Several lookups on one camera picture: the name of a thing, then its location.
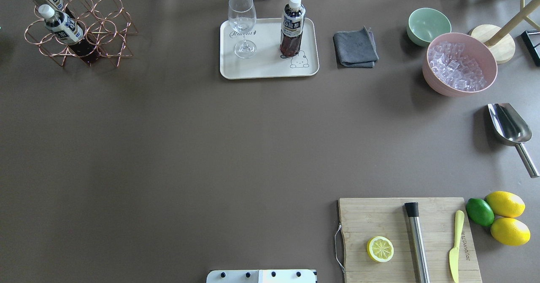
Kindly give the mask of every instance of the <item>folded napkin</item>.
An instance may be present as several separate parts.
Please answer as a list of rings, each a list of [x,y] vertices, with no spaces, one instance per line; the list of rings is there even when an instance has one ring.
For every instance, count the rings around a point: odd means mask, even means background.
[[[334,45],[340,63],[349,68],[373,68],[378,61],[373,33],[360,31],[339,31],[334,34]]]

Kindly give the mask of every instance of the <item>bowl of ice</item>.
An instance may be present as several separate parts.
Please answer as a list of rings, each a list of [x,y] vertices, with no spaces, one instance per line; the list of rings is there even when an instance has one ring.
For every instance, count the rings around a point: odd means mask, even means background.
[[[478,39],[445,33],[428,46],[422,73],[438,93],[462,97],[488,89],[497,78],[497,62]]]

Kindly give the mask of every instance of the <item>green bowl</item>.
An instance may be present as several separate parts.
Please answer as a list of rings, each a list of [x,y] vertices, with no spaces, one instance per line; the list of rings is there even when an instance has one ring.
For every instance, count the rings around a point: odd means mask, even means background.
[[[427,47],[437,36],[452,32],[450,20],[432,8],[419,8],[409,16],[407,35],[418,46]]]

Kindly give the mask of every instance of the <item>butter knife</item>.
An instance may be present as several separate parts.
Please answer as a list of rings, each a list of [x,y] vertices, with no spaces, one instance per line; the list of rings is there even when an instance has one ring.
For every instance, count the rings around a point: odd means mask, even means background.
[[[465,214],[463,211],[456,211],[456,220],[454,223],[454,248],[450,250],[448,256],[450,258],[450,272],[455,283],[459,283],[458,260],[459,260],[459,241],[461,239],[461,231],[463,230],[463,221]]]

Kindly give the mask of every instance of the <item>wooden stand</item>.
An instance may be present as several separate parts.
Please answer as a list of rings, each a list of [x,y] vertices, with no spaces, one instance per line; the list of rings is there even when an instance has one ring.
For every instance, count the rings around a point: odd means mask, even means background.
[[[529,14],[540,6],[540,0],[532,0],[525,5],[525,0],[521,0],[521,8],[505,26],[499,28],[494,25],[480,25],[471,30],[470,35],[482,41],[492,52],[497,64],[508,62],[516,51],[516,43],[513,41],[510,31],[514,29],[522,20],[526,20],[535,29],[540,31],[540,26],[529,18]]]

